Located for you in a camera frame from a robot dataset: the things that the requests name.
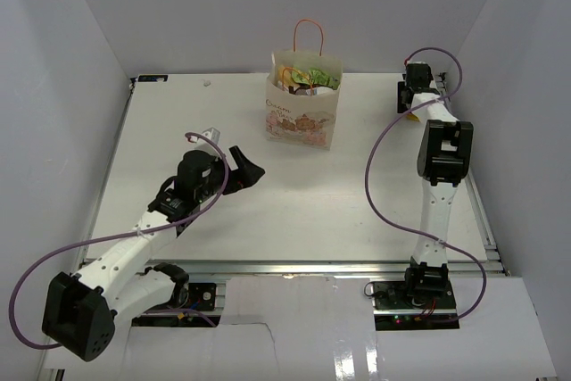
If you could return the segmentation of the yellow snack packet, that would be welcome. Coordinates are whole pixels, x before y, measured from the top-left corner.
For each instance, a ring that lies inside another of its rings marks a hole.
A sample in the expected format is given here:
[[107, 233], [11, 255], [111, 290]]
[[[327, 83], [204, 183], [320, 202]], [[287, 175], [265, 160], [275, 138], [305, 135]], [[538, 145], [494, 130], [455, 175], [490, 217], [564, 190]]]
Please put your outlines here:
[[406, 115], [406, 119], [407, 119], [407, 120], [410, 120], [410, 121], [415, 121], [415, 122], [418, 122], [418, 123], [421, 122], [421, 119], [420, 119], [417, 115], [415, 115], [414, 113], [408, 113], [408, 114]]

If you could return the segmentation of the green triangular snack packet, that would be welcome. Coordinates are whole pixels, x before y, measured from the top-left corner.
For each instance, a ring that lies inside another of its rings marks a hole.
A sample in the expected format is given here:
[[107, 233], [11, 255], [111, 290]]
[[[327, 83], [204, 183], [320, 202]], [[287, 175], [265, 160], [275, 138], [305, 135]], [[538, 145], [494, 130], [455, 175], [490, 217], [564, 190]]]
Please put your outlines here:
[[340, 86], [340, 79], [319, 68], [309, 68], [309, 81], [313, 87], [328, 87], [337, 90]]

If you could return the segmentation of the brown chocolate bar wrapper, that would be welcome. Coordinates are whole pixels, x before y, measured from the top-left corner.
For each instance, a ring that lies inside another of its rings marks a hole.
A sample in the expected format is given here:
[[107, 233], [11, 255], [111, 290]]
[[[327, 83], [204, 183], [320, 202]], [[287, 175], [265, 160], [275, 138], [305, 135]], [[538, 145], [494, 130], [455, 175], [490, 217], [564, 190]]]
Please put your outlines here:
[[295, 95], [314, 96], [319, 93], [321, 87], [312, 87], [307, 85], [300, 85], [294, 91]]

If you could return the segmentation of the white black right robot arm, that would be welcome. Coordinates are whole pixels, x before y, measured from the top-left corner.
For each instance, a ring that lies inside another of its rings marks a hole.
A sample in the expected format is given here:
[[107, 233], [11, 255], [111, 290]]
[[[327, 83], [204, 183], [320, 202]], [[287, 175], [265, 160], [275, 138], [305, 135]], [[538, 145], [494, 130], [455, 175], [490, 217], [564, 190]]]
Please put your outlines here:
[[417, 172], [423, 201], [418, 242], [405, 271], [404, 301], [421, 309], [434, 305], [449, 286], [446, 243], [451, 206], [468, 174], [474, 127], [458, 120], [440, 99], [434, 77], [425, 62], [405, 64], [397, 86], [397, 112], [412, 113], [425, 126], [419, 147]]

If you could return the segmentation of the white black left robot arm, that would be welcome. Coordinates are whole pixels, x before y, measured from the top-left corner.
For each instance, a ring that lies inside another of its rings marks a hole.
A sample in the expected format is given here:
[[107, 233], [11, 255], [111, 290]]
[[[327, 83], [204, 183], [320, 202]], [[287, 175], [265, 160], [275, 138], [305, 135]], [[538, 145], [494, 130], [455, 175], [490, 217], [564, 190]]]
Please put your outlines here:
[[183, 308], [188, 274], [179, 266], [145, 264], [174, 242], [223, 195], [256, 185], [265, 170], [234, 145], [229, 156], [218, 146], [219, 132], [186, 134], [198, 147], [186, 152], [175, 175], [167, 178], [134, 229], [111, 236], [112, 247], [73, 274], [61, 272], [48, 286], [42, 331], [84, 361], [98, 357], [118, 325], [157, 305]]

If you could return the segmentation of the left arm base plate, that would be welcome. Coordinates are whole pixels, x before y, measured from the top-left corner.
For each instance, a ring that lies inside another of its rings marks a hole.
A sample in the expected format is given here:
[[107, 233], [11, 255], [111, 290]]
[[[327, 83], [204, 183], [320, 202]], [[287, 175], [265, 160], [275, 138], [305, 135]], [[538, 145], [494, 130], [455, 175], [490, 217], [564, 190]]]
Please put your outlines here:
[[217, 285], [215, 283], [189, 283], [186, 301], [181, 309], [200, 312], [213, 311], [216, 307]]

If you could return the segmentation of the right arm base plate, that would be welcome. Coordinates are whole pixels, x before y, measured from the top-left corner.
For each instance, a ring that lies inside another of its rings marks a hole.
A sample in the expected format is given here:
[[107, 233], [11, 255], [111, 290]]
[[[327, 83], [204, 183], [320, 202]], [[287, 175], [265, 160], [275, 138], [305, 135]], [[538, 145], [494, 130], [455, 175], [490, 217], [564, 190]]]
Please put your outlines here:
[[442, 294], [417, 293], [407, 290], [405, 282], [401, 281], [373, 281], [368, 293], [374, 300], [374, 306], [380, 311], [396, 310], [456, 310], [456, 301], [451, 286], [447, 286]]

